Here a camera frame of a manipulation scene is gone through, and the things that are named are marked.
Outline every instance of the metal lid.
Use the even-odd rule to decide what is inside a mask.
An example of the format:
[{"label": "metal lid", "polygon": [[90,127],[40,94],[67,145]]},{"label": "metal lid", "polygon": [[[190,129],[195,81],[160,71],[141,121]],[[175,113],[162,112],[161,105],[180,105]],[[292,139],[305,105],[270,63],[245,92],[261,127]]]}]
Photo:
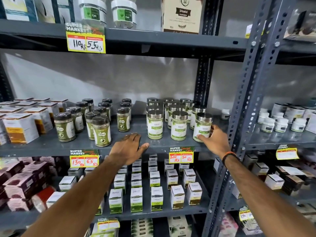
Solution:
[{"label": "metal lid", "polygon": [[86,102],[88,102],[89,104],[92,104],[92,103],[93,103],[93,99],[91,99],[91,98],[82,99],[82,101],[86,101]]},{"label": "metal lid", "polygon": [[95,116],[100,116],[100,112],[98,112],[98,111],[90,111],[90,112],[86,113],[86,119],[87,120],[92,120],[93,117],[95,117]]},{"label": "metal lid", "polygon": [[126,113],[129,113],[129,112],[130,112],[130,109],[128,107],[120,107],[117,110],[118,114],[126,114]]},{"label": "metal lid", "polygon": [[195,105],[192,110],[195,112],[206,112],[206,106]]},{"label": "metal lid", "polygon": [[181,99],[180,99],[180,103],[183,103],[183,102],[185,102],[185,101],[189,101],[189,100],[191,100],[191,99],[181,98]]},{"label": "metal lid", "polygon": [[125,99],[122,99],[122,102],[129,102],[129,103],[132,103],[132,100],[129,99],[129,98],[125,98]]},{"label": "metal lid", "polygon": [[152,110],[160,110],[161,109],[161,107],[160,106],[158,106],[158,105],[148,105],[147,107],[146,107],[146,111],[148,112],[148,111],[152,111]]},{"label": "metal lid", "polygon": [[109,102],[99,102],[98,106],[103,106],[103,107],[110,107],[110,103]]},{"label": "metal lid", "polygon": [[181,106],[179,104],[168,106],[169,111],[181,111]]},{"label": "metal lid", "polygon": [[163,117],[163,111],[161,110],[148,111],[148,118],[161,119],[162,117]]},{"label": "metal lid", "polygon": [[167,101],[165,104],[166,106],[170,106],[170,105],[175,105],[178,103],[179,103],[179,100],[172,100],[172,101]]},{"label": "metal lid", "polygon": [[88,105],[88,102],[86,102],[86,101],[78,101],[78,102],[76,102],[76,106],[85,107],[85,106],[89,106],[89,105]]},{"label": "metal lid", "polygon": [[54,115],[54,120],[56,121],[65,121],[71,119],[71,113],[70,112],[60,112]]},{"label": "metal lid", "polygon": [[113,103],[112,99],[110,99],[110,98],[102,99],[102,102],[108,102],[110,104]]},{"label": "metal lid", "polygon": [[81,112],[81,108],[79,106],[67,107],[66,108],[66,112],[70,112],[72,114],[80,113]]},{"label": "metal lid", "polygon": [[163,99],[163,102],[166,103],[168,101],[173,101],[173,100],[174,100],[173,97],[166,97],[166,98]]},{"label": "metal lid", "polygon": [[99,106],[94,108],[94,111],[98,111],[100,113],[106,113],[106,108],[104,106]]},{"label": "metal lid", "polygon": [[120,103],[119,105],[120,107],[128,107],[128,108],[131,108],[132,107],[132,104],[130,102],[122,102]]},{"label": "metal lid", "polygon": [[158,98],[156,98],[156,97],[148,97],[147,98],[147,103],[150,102],[150,101],[158,101]]},{"label": "metal lid", "polygon": [[92,124],[93,125],[105,125],[107,123],[109,123],[110,120],[109,118],[106,116],[106,117],[101,117],[101,116],[95,116],[92,118]]},{"label": "metal lid", "polygon": [[151,100],[147,102],[148,105],[160,105],[159,101]]},{"label": "metal lid", "polygon": [[185,111],[174,111],[172,112],[172,118],[180,121],[188,119],[188,113]]},{"label": "metal lid", "polygon": [[194,102],[193,102],[193,100],[185,100],[183,102],[183,106],[193,107],[194,106]]},{"label": "metal lid", "polygon": [[197,114],[197,120],[202,122],[212,122],[213,116],[209,113],[200,112]]}]

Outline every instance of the hand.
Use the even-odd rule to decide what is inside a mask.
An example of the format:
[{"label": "hand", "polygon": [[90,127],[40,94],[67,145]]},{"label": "hand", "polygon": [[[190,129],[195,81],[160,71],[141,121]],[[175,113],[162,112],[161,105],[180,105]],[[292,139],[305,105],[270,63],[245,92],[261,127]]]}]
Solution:
[{"label": "hand", "polygon": [[217,125],[212,125],[212,135],[206,138],[203,135],[198,135],[197,138],[203,141],[207,148],[218,155],[220,159],[223,159],[224,155],[231,151],[228,143],[227,134],[224,133]]},{"label": "hand", "polygon": [[137,133],[126,135],[121,141],[116,142],[111,151],[110,155],[121,158],[124,165],[130,165],[134,161],[140,158],[142,153],[149,147],[149,143],[139,146],[140,135]]}]

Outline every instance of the person's left hand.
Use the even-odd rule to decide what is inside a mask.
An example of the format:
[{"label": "person's left hand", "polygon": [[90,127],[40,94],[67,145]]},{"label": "person's left hand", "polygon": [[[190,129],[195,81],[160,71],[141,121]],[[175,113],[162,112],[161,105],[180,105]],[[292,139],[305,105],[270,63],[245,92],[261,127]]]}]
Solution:
[{"label": "person's left hand", "polygon": [[134,133],[126,135],[121,141],[116,142],[110,155],[116,155],[117,158],[122,158],[124,165],[130,165],[140,158],[142,153],[149,147],[149,143],[144,143],[140,148],[139,146],[140,134]]}]

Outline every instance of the silver lid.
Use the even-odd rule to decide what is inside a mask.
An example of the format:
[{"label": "silver lid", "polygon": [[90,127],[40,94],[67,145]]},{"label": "silver lid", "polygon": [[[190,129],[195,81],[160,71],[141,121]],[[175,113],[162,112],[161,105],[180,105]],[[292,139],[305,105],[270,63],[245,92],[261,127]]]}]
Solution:
[{"label": "silver lid", "polygon": [[120,107],[117,110],[118,114],[126,114],[126,113],[129,113],[129,112],[130,112],[129,107]]},{"label": "silver lid", "polygon": [[195,105],[192,110],[195,112],[206,112],[206,106]]},{"label": "silver lid", "polygon": [[170,106],[170,105],[175,105],[178,104],[180,101],[179,100],[172,100],[172,101],[168,101],[166,102],[166,106]]},{"label": "silver lid", "polygon": [[172,119],[184,121],[188,119],[188,113],[185,111],[172,112]]},{"label": "silver lid", "polygon": [[160,105],[159,101],[151,100],[147,102],[148,105]]},{"label": "silver lid", "polygon": [[168,106],[169,111],[181,111],[181,106],[179,104]]},{"label": "silver lid", "polygon": [[148,111],[148,118],[161,119],[162,117],[163,117],[163,111],[161,110]]},{"label": "silver lid", "polygon": [[202,121],[202,122],[212,122],[213,121],[213,116],[209,113],[198,113],[197,114],[197,120]]},{"label": "silver lid", "polygon": [[147,103],[150,102],[150,101],[158,101],[158,98],[156,98],[156,97],[148,97],[147,98]]},{"label": "silver lid", "polygon": [[166,98],[163,99],[163,102],[166,103],[168,101],[173,101],[173,100],[174,100],[173,97],[166,97]]},{"label": "silver lid", "polygon": [[183,102],[183,106],[186,106],[186,107],[193,107],[194,106],[194,102],[193,100],[185,100]]},{"label": "silver lid", "polygon": [[152,110],[160,110],[161,109],[161,107],[159,106],[159,105],[148,105],[147,107],[146,107],[146,111],[148,112],[148,111],[152,111]]},{"label": "silver lid", "polygon": [[183,102],[188,101],[188,100],[191,100],[191,99],[181,98],[181,99],[180,99],[180,103],[183,103]]}]

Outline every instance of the person's right hand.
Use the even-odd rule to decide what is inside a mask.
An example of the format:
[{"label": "person's right hand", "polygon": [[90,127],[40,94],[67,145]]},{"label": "person's right hand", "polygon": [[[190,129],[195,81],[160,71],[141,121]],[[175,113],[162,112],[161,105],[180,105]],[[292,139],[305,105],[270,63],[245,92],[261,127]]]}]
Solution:
[{"label": "person's right hand", "polygon": [[228,136],[217,125],[212,125],[212,135],[206,138],[204,135],[198,135],[197,138],[203,141],[207,148],[223,159],[224,155],[231,151],[228,143]]}]

